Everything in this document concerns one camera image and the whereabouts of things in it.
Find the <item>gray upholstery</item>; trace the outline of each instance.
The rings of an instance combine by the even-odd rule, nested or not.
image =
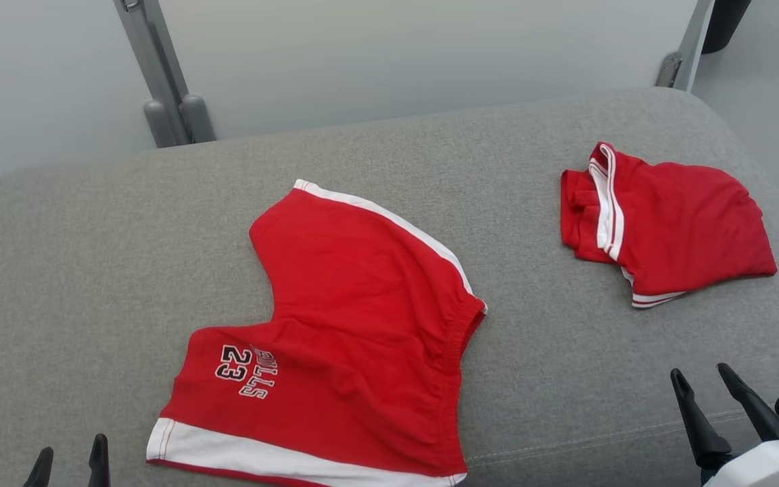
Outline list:
[[[463,363],[464,485],[696,484],[669,371],[684,371],[736,449],[757,443],[715,364],[779,395],[779,273],[631,308],[618,269],[575,260],[559,237],[560,174],[601,139],[732,173],[763,209],[779,265],[779,194],[711,110],[669,89],[0,176],[0,485],[21,485],[44,446],[51,485],[84,484],[96,432],[116,486],[248,484],[146,465],[145,442],[191,332],[271,315],[247,231],[297,178],[429,232],[488,303]]]

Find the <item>white stripe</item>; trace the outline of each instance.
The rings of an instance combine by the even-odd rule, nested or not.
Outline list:
[[[633,302],[633,303],[631,303],[631,305],[633,305],[633,307],[634,307],[634,308],[639,308],[639,309],[648,309],[648,308],[653,308],[653,307],[655,307],[655,306],[661,305],[661,304],[663,304],[664,302],[670,302],[670,301],[671,301],[671,300],[673,300],[673,299],[675,299],[675,298],[664,299],[663,301],[658,301],[658,302],[646,302],[646,303],[644,303],[644,304],[642,304],[642,303],[637,303],[637,302]]]
[[[325,200],[333,200],[341,203],[351,204],[352,206],[358,206],[359,208],[368,210],[369,212],[377,213],[378,215],[389,219],[389,221],[392,221],[394,224],[402,227],[405,231],[408,231],[408,233],[414,235],[414,237],[419,238],[421,241],[423,241],[424,244],[426,244],[426,246],[429,246],[432,248],[432,250],[435,250],[438,256],[441,256],[441,258],[444,258],[452,263],[452,265],[454,265],[457,269],[458,274],[461,275],[461,281],[463,282],[465,290],[467,290],[468,294],[474,296],[473,290],[471,290],[471,284],[468,283],[467,276],[465,275],[464,270],[461,268],[461,262],[458,261],[458,258],[455,256],[455,254],[452,253],[451,250],[449,250],[444,244],[435,240],[432,235],[429,235],[426,232],[416,228],[414,225],[408,222],[408,220],[405,220],[401,216],[396,215],[396,213],[390,212],[390,210],[387,210],[383,206],[380,206],[380,204],[374,203],[373,201],[368,201],[364,198],[350,194],[344,194],[343,192],[325,190],[321,188],[321,186],[315,185],[314,183],[310,183],[303,179],[297,179],[296,184],[293,185],[293,187],[309,192],[316,197],[324,198]],[[484,314],[485,312],[488,312],[488,306],[483,308],[483,312]]]
[[[615,211],[615,232],[612,234],[612,246],[609,248],[609,256],[615,262],[618,262],[618,256],[621,253],[621,245],[624,243],[624,212],[618,204],[618,196],[615,194],[615,172],[617,164],[615,161],[615,152],[606,144],[600,144],[602,152],[609,161],[609,197],[612,201],[612,209]]]
[[[609,201],[609,178],[596,160],[591,160],[588,173],[594,179],[597,188],[597,200],[600,201],[600,216],[597,218],[597,249],[606,250],[612,242],[612,203]]]
[[[146,447],[146,459],[240,471],[260,477],[293,478],[327,487],[448,487],[466,477],[464,472],[448,477],[427,477],[338,463],[167,418],[160,418],[155,423]]]
[[[634,278],[633,275],[630,274],[630,272],[627,271],[626,268],[621,268],[621,274],[624,274],[624,278],[630,281],[630,287],[633,287],[634,284]],[[637,295],[637,293],[633,293],[633,306],[634,308],[651,308],[653,306],[657,306],[658,304],[663,304],[664,302],[670,302],[671,300],[675,299],[678,296],[683,295],[683,293],[686,293],[686,291],[678,291],[674,293],[665,293],[662,295]]]
[[[602,172],[604,176],[606,175],[606,168],[603,167],[603,164],[600,164],[600,161],[597,160],[597,158],[593,158],[592,157],[591,158],[591,162],[593,162],[594,164],[597,164],[597,169],[599,169],[600,172]]]

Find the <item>folded red shorts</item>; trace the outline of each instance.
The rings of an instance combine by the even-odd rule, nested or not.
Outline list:
[[[720,169],[644,160],[600,142],[561,179],[561,235],[576,258],[615,262],[633,306],[744,275],[777,272],[761,210]]]
[[[463,480],[461,355],[486,306],[456,256],[302,180],[250,235],[272,319],[193,333],[146,461],[296,487]]]

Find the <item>black cylinder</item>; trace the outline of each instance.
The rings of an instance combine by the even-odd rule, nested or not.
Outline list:
[[[726,47],[749,4],[751,0],[714,0],[702,53],[717,52]]]

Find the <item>red fabric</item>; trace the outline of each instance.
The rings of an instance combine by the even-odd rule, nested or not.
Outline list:
[[[615,154],[614,196],[624,219],[616,258],[608,253],[614,238],[603,249],[596,240],[600,200],[592,172],[609,174],[609,151]],[[604,142],[591,158],[585,172],[566,170],[562,176],[563,243],[578,258],[627,269],[634,293],[658,296],[777,272],[763,213],[726,172],[673,162],[651,166]],[[615,222],[612,228],[621,230]]]
[[[485,305],[460,271],[385,216],[300,189],[250,237],[272,284],[272,319],[193,333],[161,417],[335,462],[465,472],[461,354]],[[254,352],[242,380],[216,376],[225,346]],[[261,354],[272,357],[264,369],[277,367],[259,379],[273,384],[252,382],[247,394],[263,398],[241,395]]]

